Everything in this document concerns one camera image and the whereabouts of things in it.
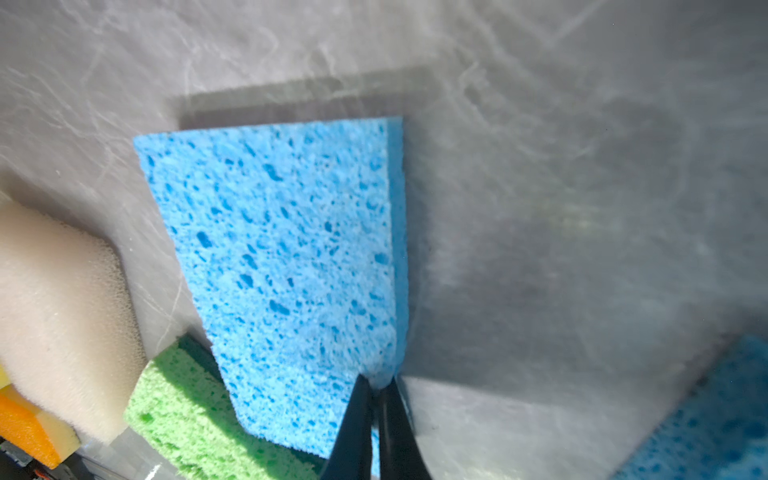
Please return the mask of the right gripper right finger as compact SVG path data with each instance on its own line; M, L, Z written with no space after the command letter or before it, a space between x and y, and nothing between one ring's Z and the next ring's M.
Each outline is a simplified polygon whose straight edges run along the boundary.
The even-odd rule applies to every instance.
M431 480L395 379L379 392L376 407L380 478Z

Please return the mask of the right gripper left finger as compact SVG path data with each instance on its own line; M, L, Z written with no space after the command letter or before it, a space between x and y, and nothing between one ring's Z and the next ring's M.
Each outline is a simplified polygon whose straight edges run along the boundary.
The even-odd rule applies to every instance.
M373 393L359 375L321 480L370 480L372 464Z

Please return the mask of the green cellulose sponge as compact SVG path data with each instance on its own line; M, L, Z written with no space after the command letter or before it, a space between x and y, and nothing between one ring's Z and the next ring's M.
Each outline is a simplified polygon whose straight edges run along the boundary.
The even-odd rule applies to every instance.
M186 479L316 479L324 463L247 433L216 361L189 335L147 364L124 419Z

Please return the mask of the blue cellulose sponge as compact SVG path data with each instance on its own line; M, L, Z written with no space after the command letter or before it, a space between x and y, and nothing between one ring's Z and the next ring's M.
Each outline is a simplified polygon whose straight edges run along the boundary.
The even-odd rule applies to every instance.
M615 479L765 479L767 342L736 342Z
M405 356L402 119L133 144L238 421L328 456L356 378L381 389Z

